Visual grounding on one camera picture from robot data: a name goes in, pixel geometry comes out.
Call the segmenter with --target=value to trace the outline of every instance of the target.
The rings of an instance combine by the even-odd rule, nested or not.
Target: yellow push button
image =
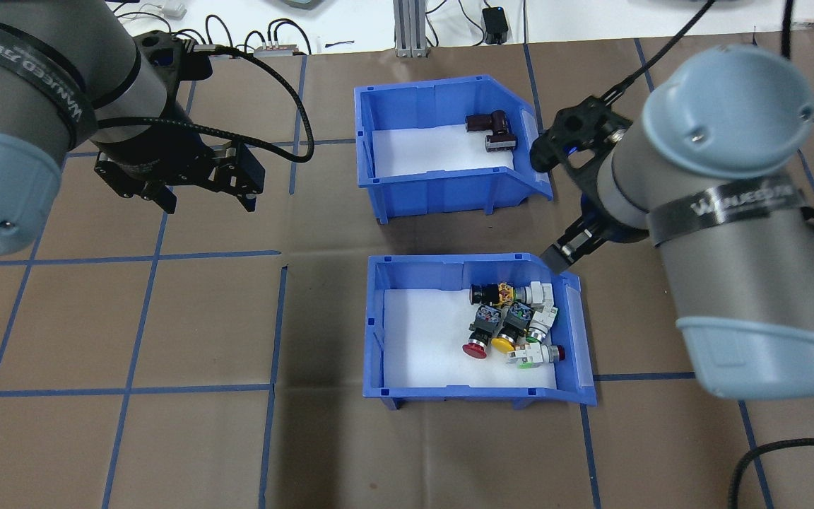
[[[500,351],[501,353],[507,353],[508,351],[514,351],[514,345],[511,344],[510,341],[504,338],[494,338],[492,339],[492,347]]]

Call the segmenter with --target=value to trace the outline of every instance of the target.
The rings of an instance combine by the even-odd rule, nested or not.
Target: blue plastic bin
[[[565,347],[566,358],[537,370],[555,371],[556,390],[545,387],[389,387],[385,384],[386,290],[425,288],[456,291],[468,289],[471,284],[498,281],[510,281],[517,286],[524,286],[530,281],[552,281],[555,306],[559,309],[551,331],[552,342]],[[552,274],[532,254],[508,252],[492,255],[369,257],[365,324],[362,395],[379,397],[389,409],[398,409],[403,402],[440,402],[444,399],[510,400],[515,409],[523,409],[532,402],[542,400],[596,404],[579,278],[566,272]],[[459,345],[455,345],[455,351],[461,351]]]
[[[358,184],[369,191],[379,223],[397,216],[517,206],[530,194],[553,198],[548,174],[533,170],[529,151],[538,136],[533,108],[491,76],[416,81],[353,90]],[[430,171],[376,177],[372,132],[462,124],[466,116],[504,110],[517,135],[514,169]]]

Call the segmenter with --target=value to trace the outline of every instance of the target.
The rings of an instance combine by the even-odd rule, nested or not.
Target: white wall
[[[462,1],[466,12],[478,22],[483,1]],[[427,2],[431,9],[440,0]],[[354,43],[320,51],[365,52],[394,47],[391,0],[322,0],[310,10],[289,7],[281,0],[185,0],[185,3],[187,15],[182,20],[172,20],[172,28],[190,27],[202,33],[206,14],[216,13],[228,23],[235,43],[243,42],[251,30],[264,33],[272,19],[290,17],[310,36],[314,52],[319,52],[317,46],[346,40]],[[523,42],[523,0],[489,0],[489,3],[507,11],[511,42]],[[529,42],[672,35],[701,4],[701,0],[527,0]],[[753,27],[760,32],[777,31],[781,28],[783,4],[784,0],[719,0],[691,33],[750,32]],[[138,10],[138,6],[127,4],[119,12],[133,10]],[[797,0],[794,18],[814,18],[814,0]],[[430,14],[430,20],[442,46],[472,45],[480,38],[478,29],[463,17],[458,0],[448,0],[442,9]],[[125,26],[136,35],[164,25],[141,16],[125,20]],[[210,27],[216,42],[227,39],[219,23],[213,21]],[[283,43],[297,43],[303,48],[301,36],[293,27],[280,29],[278,37]]]

